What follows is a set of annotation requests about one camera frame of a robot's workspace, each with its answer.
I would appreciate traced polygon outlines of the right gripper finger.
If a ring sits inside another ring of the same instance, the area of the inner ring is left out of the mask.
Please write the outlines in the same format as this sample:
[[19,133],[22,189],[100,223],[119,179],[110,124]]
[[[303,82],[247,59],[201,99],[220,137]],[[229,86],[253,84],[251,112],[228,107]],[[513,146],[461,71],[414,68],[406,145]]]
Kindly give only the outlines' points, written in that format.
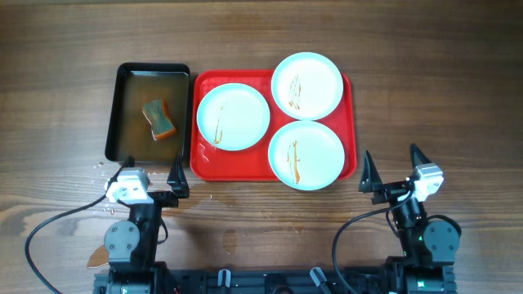
[[363,173],[359,182],[359,191],[362,193],[371,193],[381,189],[382,180],[378,170],[373,162],[369,151],[364,155]]
[[412,167],[431,163],[431,160],[417,147],[416,144],[411,144],[409,147],[409,153],[411,158]]

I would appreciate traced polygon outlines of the orange green sponge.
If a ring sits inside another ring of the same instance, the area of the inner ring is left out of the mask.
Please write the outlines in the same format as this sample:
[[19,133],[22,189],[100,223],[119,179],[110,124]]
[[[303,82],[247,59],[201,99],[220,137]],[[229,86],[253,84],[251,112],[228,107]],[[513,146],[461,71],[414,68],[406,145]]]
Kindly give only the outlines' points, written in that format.
[[150,124],[154,140],[163,140],[177,133],[177,129],[169,117],[165,100],[153,100],[143,105],[142,113]]

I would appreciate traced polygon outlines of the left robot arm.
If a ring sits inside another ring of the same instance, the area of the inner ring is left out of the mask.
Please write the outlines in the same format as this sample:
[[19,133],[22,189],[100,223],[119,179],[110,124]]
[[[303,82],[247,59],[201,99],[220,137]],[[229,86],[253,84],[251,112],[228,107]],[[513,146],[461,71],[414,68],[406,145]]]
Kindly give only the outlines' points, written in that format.
[[109,272],[95,276],[95,294],[176,293],[177,281],[167,264],[156,261],[159,230],[166,225],[162,218],[165,207],[177,207],[190,189],[177,155],[169,172],[170,190],[148,190],[150,179],[135,160],[129,157],[107,185],[106,197],[112,203],[129,206],[129,216],[111,225],[104,236]]

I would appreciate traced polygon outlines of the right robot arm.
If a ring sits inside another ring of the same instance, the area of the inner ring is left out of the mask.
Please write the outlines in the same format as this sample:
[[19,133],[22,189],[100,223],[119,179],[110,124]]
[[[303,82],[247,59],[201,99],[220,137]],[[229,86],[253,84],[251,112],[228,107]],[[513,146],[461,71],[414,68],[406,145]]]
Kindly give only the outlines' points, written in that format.
[[410,146],[411,176],[403,181],[382,182],[369,153],[359,191],[372,193],[372,203],[387,203],[387,222],[396,230],[402,256],[389,256],[383,265],[356,269],[360,293],[435,293],[457,291],[453,265],[459,248],[461,227],[443,215],[429,216],[423,202],[444,181],[443,171],[415,145]]

